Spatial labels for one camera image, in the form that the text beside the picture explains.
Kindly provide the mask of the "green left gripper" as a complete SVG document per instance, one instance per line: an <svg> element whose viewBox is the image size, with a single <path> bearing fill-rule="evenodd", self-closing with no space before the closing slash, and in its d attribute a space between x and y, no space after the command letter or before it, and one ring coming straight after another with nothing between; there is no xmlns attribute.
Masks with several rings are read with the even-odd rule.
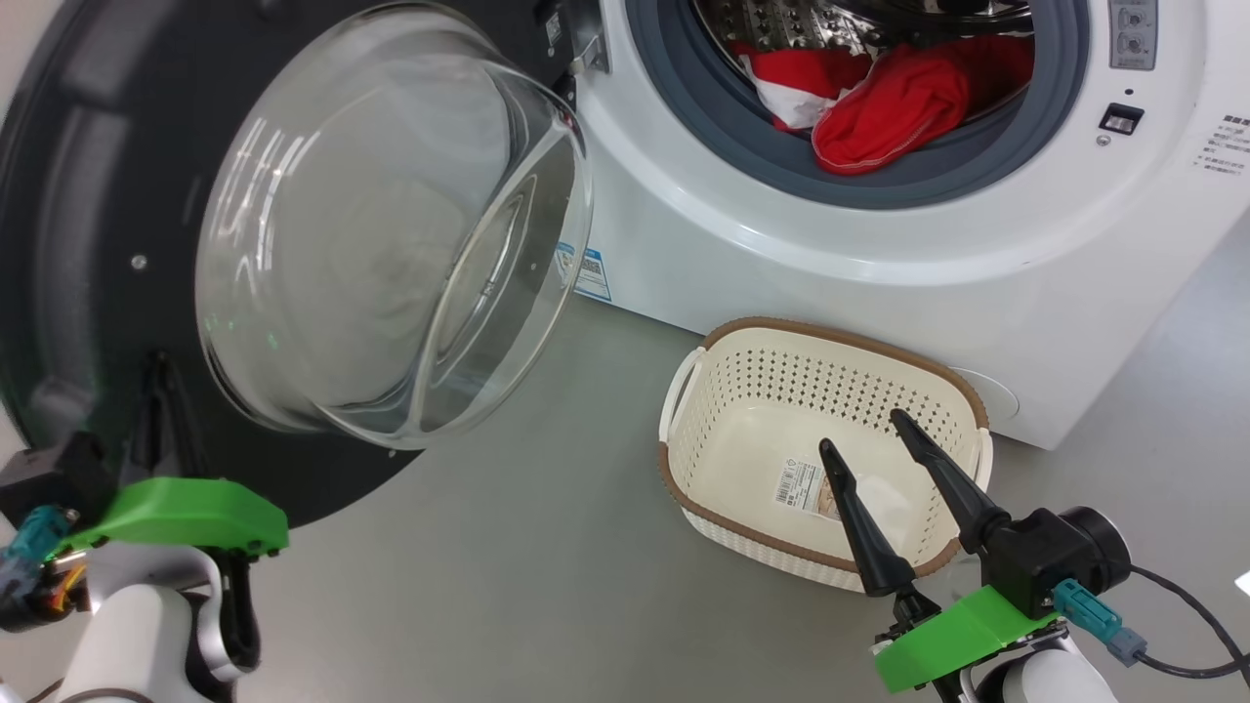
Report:
<svg viewBox="0 0 1250 703"><path fill-rule="evenodd" d="M145 360L131 427L131 485L91 527L75 528L60 552L108 543L189 545L248 558L289 547L285 512L242 484L209 479L208 455L182 375L166 352Z"/></svg>

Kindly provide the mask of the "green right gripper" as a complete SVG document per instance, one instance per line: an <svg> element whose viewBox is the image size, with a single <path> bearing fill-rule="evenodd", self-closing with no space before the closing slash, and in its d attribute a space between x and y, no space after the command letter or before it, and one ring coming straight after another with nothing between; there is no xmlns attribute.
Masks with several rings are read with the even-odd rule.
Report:
<svg viewBox="0 0 1250 703"><path fill-rule="evenodd" d="M901 408L890 422L912 460L932 477L959 528L959 542L969 555L988 545L994 530L1012 518L962 472L938 442ZM994 585L982 585L946 609L912 585L909 560L894 552L888 537L860 498L858 482L829 437L818 442L820 457L840 522L848 534L862 592L872 598L895 598L896 623L874 650L874 664L888 690L898 693L938 683L949 675L1020 645L1039 645L1068 635L1054 610L1028 617Z"/></svg>

